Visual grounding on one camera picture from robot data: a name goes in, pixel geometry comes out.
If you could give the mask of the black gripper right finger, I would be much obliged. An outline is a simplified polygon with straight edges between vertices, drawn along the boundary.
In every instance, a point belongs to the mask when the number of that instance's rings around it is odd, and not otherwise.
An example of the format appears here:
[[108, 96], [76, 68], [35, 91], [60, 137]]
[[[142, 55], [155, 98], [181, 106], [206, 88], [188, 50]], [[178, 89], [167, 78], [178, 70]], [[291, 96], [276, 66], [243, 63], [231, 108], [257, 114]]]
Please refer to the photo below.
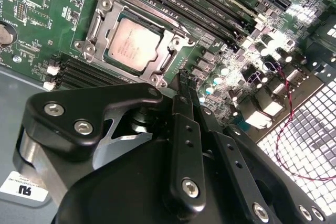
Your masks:
[[233, 209], [231, 223], [328, 223], [328, 217], [241, 129], [222, 128], [214, 113], [202, 106], [190, 81], [194, 114], [202, 146], [214, 156], [218, 172], [217, 199]]

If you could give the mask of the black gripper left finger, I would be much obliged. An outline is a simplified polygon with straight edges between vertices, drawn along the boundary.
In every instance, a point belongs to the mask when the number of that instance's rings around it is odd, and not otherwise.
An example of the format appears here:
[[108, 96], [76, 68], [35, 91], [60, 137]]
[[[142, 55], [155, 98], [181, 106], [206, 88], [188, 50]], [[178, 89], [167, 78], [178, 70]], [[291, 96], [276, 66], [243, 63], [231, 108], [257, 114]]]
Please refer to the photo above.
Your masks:
[[163, 140], [170, 145], [166, 208], [171, 213], [201, 212], [206, 191], [191, 79], [184, 71], [178, 73], [170, 84], [175, 91], [172, 97], [147, 83], [31, 96], [18, 138], [24, 175], [44, 185], [59, 208], [76, 182], [99, 169], [93, 165], [98, 149], [111, 146], [122, 139], [122, 133], [129, 133], [131, 124], [124, 118], [132, 111], [145, 109], [150, 113], [145, 121], [152, 132], [147, 142]]

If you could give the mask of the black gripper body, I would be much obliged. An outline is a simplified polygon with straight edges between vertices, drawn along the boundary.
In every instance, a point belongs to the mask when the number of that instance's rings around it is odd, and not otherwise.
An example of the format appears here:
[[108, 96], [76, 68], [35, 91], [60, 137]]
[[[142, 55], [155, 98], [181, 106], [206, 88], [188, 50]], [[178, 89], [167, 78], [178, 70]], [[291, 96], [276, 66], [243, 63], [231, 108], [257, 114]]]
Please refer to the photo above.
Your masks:
[[[170, 145], [146, 142], [76, 182], [54, 223], [180, 223], [164, 204]], [[246, 223], [214, 147], [203, 149], [206, 206], [191, 223]]]

